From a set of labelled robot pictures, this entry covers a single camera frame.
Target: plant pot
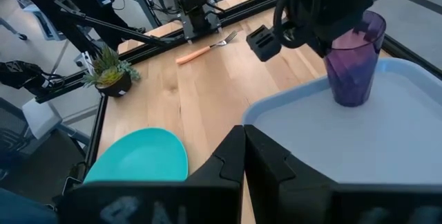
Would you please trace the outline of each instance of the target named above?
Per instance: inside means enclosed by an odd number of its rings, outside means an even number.
[[[117,80],[114,84],[106,88],[100,88],[95,86],[95,88],[98,91],[111,97],[121,97],[125,95],[129,91],[129,89],[131,89],[131,87],[132,87],[132,80],[131,76],[128,73],[124,73],[119,80]]]

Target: wooden tabletop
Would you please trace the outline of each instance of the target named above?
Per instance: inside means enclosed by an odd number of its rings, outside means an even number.
[[[246,0],[224,0],[229,8]],[[109,98],[98,156],[116,140],[137,129],[162,127],[176,134],[186,147],[193,173],[212,154],[244,111],[257,100],[325,75],[323,61],[310,47],[282,48],[268,62],[261,62],[247,45],[246,36],[265,24],[272,26],[273,9],[261,12],[189,45],[134,65],[142,80],[118,99]],[[171,23],[149,32],[161,37],[181,28]],[[225,38],[238,36],[227,46],[209,51],[178,66],[175,59]],[[142,43],[127,41],[119,52]],[[255,223],[245,185],[242,223]]]

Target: teal plate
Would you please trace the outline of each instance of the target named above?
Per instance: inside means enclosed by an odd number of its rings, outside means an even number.
[[[161,128],[134,131],[109,147],[84,182],[183,181],[189,172],[186,149]]]

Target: plastic tray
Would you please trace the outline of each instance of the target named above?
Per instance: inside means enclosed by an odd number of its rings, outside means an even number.
[[[402,59],[380,59],[359,107],[333,100],[326,77],[256,102],[253,124],[339,183],[442,183],[442,82]]]

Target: purple plastic tumbler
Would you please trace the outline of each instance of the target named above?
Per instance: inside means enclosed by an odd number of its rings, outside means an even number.
[[[343,106],[360,106],[369,97],[386,23],[366,11],[361,22],[334,40],[325,57],[334,99]]]

